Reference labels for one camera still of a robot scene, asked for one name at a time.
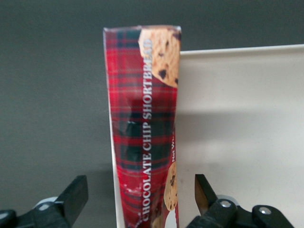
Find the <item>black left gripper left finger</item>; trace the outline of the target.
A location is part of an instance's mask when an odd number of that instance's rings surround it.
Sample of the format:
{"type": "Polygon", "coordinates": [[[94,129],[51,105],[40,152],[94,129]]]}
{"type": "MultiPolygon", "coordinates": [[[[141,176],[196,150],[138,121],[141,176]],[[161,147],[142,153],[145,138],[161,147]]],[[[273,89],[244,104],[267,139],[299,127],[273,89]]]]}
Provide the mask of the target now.
{"type": "Polygon", "coordinates": [[[30,211],[18,216],[16,211],[0,211],[2,228],[71,228],[88,201],[85,175],[77,176],[57,197],[39,201],[30,211]]]}

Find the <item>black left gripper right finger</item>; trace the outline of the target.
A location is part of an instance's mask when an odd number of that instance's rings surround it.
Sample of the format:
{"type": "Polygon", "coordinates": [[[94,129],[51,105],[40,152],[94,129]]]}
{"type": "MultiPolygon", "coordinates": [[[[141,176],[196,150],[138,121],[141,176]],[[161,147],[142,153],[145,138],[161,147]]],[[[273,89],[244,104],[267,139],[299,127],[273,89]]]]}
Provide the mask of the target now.
{"type": "Polygon", "coordinates": [[[269,205],[243,209],[233,198],[216,195],[203,174],[195,175],[195,201],[200,215],[189,228],[291,228],[284,214],[269,205]]]}

